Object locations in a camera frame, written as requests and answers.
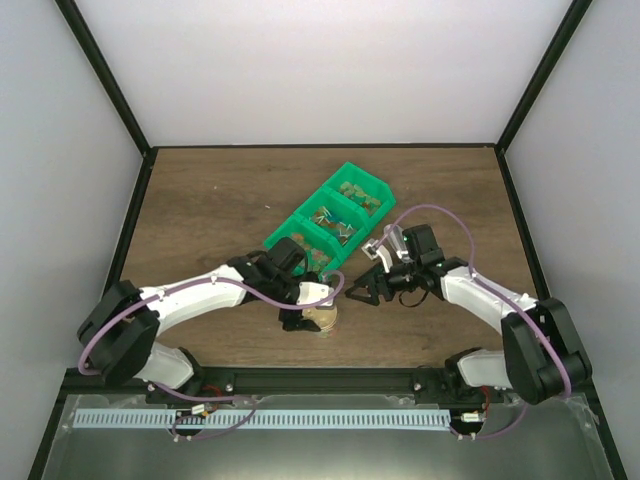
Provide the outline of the gold jar lid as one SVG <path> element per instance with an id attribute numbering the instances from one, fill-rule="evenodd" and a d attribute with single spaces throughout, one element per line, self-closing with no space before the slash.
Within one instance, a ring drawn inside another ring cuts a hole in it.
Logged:
<path id="1" fill-rule="evenodd" d="M 312 307 L 304 309 L 302 311 L 302 314 L 306 319 L 313 320 L 318 326 L 322 328 L 322 330 L 329 329 L 337 325 L 338 309 L 336 307 Z"/>

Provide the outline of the metal scoop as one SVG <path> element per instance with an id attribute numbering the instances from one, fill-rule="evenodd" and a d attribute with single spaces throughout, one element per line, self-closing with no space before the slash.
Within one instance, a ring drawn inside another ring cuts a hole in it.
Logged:
<path id="1" fill-rule="evenodd" d="M 386 225 L 384 227 L 383 244 L 389 249 L 394 250 L 402 264 L 412 263 L 413 260 L 409 254 L 408 246 L 403 234 L 403 229 L 399 225 Z"/>

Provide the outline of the green bin lollipops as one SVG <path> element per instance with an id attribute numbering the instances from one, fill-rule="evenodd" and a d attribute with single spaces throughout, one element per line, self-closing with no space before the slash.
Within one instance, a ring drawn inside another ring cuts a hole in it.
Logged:
<path id="1" fill-rule="evenodd" d="M 328 233 L 343 249 L 357 247 L 372 230 L 365 209 L 329 187 L 317 189 L 295 213 Z"/>

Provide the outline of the green bin popsicle candies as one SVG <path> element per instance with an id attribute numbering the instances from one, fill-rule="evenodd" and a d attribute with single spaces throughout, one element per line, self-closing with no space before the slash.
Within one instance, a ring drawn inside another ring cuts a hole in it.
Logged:
<path id="1" fill-rule="evenodd" d="M 368 230 L 373 230 L 396 205 L 396 198 L 386 182 L 352 162 L 344 163 L 323 185 L 362 212 Z"/>

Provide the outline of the clear plastic jar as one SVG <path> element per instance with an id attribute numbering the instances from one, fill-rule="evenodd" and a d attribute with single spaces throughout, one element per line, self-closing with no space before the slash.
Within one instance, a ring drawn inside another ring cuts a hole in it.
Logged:
<path id="1" fill-rule="evenodd" d="M 339 327 L 333 326 L 332 328 L 324 329 L 324 330 L 321 330 L 320 332 L 317 332 L 316 336 L 321 339 L 328 339 L 336 336 L 338 332 L 339 332 Z"/>

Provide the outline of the green bin star gummies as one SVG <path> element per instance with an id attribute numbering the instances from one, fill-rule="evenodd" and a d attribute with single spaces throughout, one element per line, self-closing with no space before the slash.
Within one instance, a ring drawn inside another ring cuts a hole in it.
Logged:
<path id="1" fill-rule="evenodd" d="M 307 272 L 322 274 L 340 265 L 338 258 L 340 244 L 330 233 L 311 220 L 299 215 L 290 216 L 266 238 L 263 245 L 269 249 L 281 238 L 293 240 L 306 253 L 307 260 L 299 263 L 295 270 L 296 274 L 301 274 L 304 267 Z"/>

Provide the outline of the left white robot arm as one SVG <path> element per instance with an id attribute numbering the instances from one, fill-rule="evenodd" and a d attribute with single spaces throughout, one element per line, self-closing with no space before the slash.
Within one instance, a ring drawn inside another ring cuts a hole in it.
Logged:
<path id="1" fill-rule="evenodd" d="M 306 267 L 307 254 L 290 238 L 266 251 L 236 256 L 211 272 L 164 286 L 137 288 L 119 281 L 106 290 L 77 331 L 78 369 L 107 386 L 132 379 L 161 383 L 181 403 L 196 402 L 204 379 L 184 348 L 158 336 L 206 313 L 261 300 L 278 307 L 285 331 L 326 332 L 337 310 L 332 288 Z"/>

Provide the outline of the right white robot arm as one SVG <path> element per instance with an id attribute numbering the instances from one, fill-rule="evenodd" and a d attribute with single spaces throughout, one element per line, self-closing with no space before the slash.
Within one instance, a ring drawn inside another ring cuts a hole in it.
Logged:
<path id="1" fill-rule="evenodd" d="M 494 387 L 537 405 L 590 380 L 591 361 L 563 302 L 513 292 L 446 257 L 427 224 L 388 225 L 385 232 L 388 246 L 374 239 L 363 246 L 375 263 L 347 298 L 377 306 L 420 290 L 475 315 L 502 338 L 499 351 L 472 348 L 450 357 L 444 389 L 451 400 L 465 403 L 480 387 Z"/>

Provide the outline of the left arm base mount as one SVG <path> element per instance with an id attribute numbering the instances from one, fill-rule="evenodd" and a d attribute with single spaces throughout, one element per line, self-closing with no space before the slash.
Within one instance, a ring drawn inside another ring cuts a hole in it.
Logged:
<path id="1" fill-rule="evenodd" d="M 192 406 L 209 402 L 210 398 L 223 398 L 222 404 L 230 404 L 235 393 L 235 374 L 224 369 L 207 368 L 196 373 L 176 391 L 178 396 L 155 383 L 149 383 L 146 400 L 149 403 Z"/>

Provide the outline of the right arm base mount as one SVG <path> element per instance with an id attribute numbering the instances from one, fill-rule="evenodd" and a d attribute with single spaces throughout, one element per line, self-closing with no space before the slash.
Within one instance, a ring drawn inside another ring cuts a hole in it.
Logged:
<path id="1" fill-rule="evenodd" d="M 421 365 L 411 373 L 410 386 L 417 403 L 451 406 L 482 407 L 488 400 L 498 399 L 487 387 L 468 386 L 460 372 L 456 354 L 444 361 L 441 367 Z"/>

